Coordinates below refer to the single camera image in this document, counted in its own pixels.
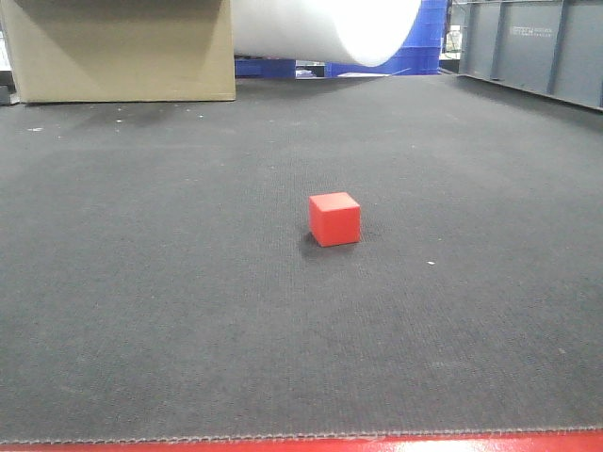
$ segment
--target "cardboard box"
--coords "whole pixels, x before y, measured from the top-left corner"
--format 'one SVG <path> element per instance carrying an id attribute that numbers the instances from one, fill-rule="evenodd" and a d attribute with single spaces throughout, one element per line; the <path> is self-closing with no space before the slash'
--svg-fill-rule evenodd
<path id="1" fill-rule="evenodd" d="M 230 0 L 0 0 L 22 102 L 230 101 Z"/>

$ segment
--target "red edge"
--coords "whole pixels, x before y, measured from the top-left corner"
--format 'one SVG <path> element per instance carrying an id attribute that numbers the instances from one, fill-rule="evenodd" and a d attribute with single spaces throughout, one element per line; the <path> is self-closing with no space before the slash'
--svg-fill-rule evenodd
<path id="1" fill-rule="evenodd" d="M 4 444 L 0 452 L 603 452 L 603 430 L 191 443 Z"/>

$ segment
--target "gray metal panel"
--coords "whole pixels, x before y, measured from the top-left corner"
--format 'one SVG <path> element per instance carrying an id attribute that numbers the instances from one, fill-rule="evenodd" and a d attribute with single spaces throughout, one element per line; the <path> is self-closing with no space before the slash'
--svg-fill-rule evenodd
<path id="1" fill-rule="evenodd" d="M 509 4 L 498 61 L 506 85 L 546 92 L 555 55 L 561 2 Z"/>
<path id="2" fill-rule="evenodd" d="M 497 46 L 500 4 L 473 5 L 470 15 L 469 42 L 466 45 L 465 72 L 479 78 L 490 78 Z"/>
<path id="3" fill-rule="evenodd" d="M 555 96 L 598 106 L 603 97 L 603 2 L 580 1 L 570 6 Z"/>

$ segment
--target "red cube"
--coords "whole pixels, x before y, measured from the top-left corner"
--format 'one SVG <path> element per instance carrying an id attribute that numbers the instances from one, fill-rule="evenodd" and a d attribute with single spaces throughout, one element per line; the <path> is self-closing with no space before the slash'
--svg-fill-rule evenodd
<path id="1" fill-rule="evenodd" d="M 310 197 L 310 231 L 321 247 L 360 241 L 360 204 L 348 193 Z"/>

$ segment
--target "dark gray mat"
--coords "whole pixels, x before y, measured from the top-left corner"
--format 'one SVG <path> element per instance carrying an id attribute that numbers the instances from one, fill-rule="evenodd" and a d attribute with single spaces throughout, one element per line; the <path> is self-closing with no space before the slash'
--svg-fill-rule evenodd
<path id="1" fill-rule="evenodd" d="M 0 439 L 603 428 L 602 131 L 444 76 L 0 109 Z"/>

